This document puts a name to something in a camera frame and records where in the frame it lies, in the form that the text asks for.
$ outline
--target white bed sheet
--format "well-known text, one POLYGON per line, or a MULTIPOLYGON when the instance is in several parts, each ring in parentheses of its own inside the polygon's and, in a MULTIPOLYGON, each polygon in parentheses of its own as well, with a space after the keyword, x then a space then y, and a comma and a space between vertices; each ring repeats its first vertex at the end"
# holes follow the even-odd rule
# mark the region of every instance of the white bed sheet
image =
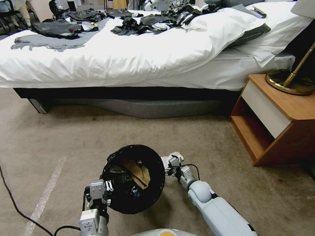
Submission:
POLYGON ((120 86, 241 90, 249 74, 266 73, 272 69, 291 69, 294 60, 295 57, 292 54, 282 52, 261 68, 254 57, 229 48, 210 62, 185 73, 120 86))
POLYGON ((245 31, 264 23, 265 19, 225 8, 196 17, 189 29, 118 36, 110 32, 122 24, 115 18, 82 48, 11 50, 15 38, 33 33, 26 30, 0 41, 0 87, 123 86, 181 75, 211 61, 245 31))

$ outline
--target bed leg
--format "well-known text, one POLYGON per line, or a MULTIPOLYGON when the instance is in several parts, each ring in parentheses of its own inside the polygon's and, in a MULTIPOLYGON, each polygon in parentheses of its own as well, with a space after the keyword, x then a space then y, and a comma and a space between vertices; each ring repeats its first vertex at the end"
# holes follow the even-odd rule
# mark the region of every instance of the bed leg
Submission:
POLYGON ((50 102, 47 101, 39 101, 34 98, 28 98, 28 100, 40 114, 47 114, 51 107, 50 102))

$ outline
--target white drawer front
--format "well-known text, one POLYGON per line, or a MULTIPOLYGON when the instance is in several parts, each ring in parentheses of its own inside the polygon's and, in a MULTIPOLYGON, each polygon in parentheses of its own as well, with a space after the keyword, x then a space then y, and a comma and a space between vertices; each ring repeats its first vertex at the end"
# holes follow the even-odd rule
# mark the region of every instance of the white drawer front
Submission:
POLYGON ((285 115, 249 81, 242 93, 242 98, 255 112, 261 122, 269 130, 274 138, 291 123, 285 115))

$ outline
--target nightstand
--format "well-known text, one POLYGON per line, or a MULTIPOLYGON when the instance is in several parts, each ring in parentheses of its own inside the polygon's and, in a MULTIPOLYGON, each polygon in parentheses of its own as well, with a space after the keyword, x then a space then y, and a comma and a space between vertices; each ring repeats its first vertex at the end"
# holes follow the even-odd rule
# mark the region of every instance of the nightstand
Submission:
POLYGON ((254 166, 297 164, 315 154, 315 93, 276 90, 249 75, 229 118, 254 166))

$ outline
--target gray blanket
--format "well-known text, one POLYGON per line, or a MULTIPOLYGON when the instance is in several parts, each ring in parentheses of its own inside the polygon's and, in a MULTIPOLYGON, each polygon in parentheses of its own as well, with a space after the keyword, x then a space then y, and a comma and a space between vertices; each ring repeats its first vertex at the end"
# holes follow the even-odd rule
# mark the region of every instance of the gray blanket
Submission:
MULTIPOLYGON (((97 22, 99 30, 101 30, 106 25, 106 22, 109 19, 110 18, 106 18, 104 20, 97 22)), ((99 31, 79 33, 80 38, 77 38, 77 39, 64 39, 64 38, 58 39, 58 38, 46 37, 40 34, 27 35, 27 36, 16 38, 15 44, 12 45, 11 49, 22 49, 25 46, 29 46, 30 50, 32 50, 33 47, 45 46, 49 49, 55 49, 56 51, 62 52, 65 49, 84 47, 84 44, 87 41, 89 41, 90 38, 92 38, 98 32, 99 31)))

